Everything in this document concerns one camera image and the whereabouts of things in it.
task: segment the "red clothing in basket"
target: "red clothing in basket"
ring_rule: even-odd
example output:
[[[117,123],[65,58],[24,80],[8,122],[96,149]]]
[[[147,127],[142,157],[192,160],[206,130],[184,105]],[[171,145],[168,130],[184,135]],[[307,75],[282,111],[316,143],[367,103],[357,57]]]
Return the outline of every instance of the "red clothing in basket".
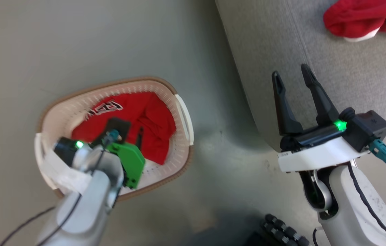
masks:
[[[339,0],[324,14],[332,34],[346,38],[386,32],[386,0]]]
[[[164,164],[169,139],[176,131],[176,126],[167,106],[155,93],[121,94],[105,98],[87,113],[85,121],[74,128],[71,137],[93,142],[112,117],[131,122],[126,139],[128,143],[135,144],[137,134],[143,127],[141,153],[146,159]]]

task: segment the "basket handle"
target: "basket handle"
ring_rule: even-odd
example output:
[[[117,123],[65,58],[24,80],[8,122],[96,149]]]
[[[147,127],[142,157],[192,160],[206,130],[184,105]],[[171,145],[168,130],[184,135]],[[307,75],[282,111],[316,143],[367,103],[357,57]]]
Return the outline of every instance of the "basket handle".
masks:
[[[35,160],[37,161],[38,169],[40,169],[40,166],[44,162],[43,146],[41,144],[41,133],[35,134],[34,149],[35,149]],[[40,173],[41,173],[41,176],[43,176],[44,181],[50,188],[52,188],[53,190],[57,189],[57,186],[53,183],[52,179],[49,178],[44,173],[42,173],[41,169],[40,169]]]
[[[182,118],[181,118],[182,126],[184,127],[186,134],[188,134],[186,137],[188,138],[188,140],[190,140],[190,146],[191,146],[194,144],[194,131],[193,131],[193,123],[191,122],[190,114],[188,113],[188,109],[184,103],[184,100],[182,100],[182,98],[178,94],[174,96],[179,102],[179,106],[182,111]]]

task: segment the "gray couch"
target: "gray couch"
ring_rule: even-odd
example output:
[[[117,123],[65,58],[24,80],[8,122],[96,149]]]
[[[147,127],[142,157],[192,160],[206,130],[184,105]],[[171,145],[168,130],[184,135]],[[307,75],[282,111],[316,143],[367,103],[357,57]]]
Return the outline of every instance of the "gray couch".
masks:
[[[304,128],[316,111],[303,82],[307,63],[341,112],[352,106],[386,119],[386,34],[350,43],[330,34],[323,14],[335,0],[216,0],[260,133],[280,151],[271,74],[278,70]]]

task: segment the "laundry basket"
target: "laundry basket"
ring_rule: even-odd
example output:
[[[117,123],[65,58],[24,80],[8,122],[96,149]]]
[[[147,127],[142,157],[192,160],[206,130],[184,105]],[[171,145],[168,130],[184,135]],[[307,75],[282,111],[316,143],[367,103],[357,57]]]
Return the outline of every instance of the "laundry basket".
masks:
[[[41,116],[35,135],[35,157],[38,167],[44,155],[53,149],[60,137],[71,137],[73,129],[99,101],[112,95],[154,92],[170,110],[176,131],[170,139],[169,152],[164,165],[145,165],[135,190],[123,187],[118,200],[125,200],[146,193],[179,177],[188,167],[193,154],[194,133],[187,107],[176,90],[160,78],[144,77],[115,81],[76,92],[61,98]],[[41,172],[46,183],[62,197],[61,187],[51,177]]]

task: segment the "floor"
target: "floor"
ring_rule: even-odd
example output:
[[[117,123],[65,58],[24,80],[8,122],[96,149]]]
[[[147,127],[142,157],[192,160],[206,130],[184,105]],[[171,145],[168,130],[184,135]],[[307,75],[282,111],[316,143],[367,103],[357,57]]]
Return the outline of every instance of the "floor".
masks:
[[[33,153],[42,110],[141,75],[168,80],[182,96],[195,155],[180,178],[118,204],[101,245],[236,246],[265,213],[311,234],[316,214],[298,176],[279,171],[257,133],[214,1],[8,0],[0,1],[0,241],[58,201]],[[45,220],[8,245],[32,245]]]

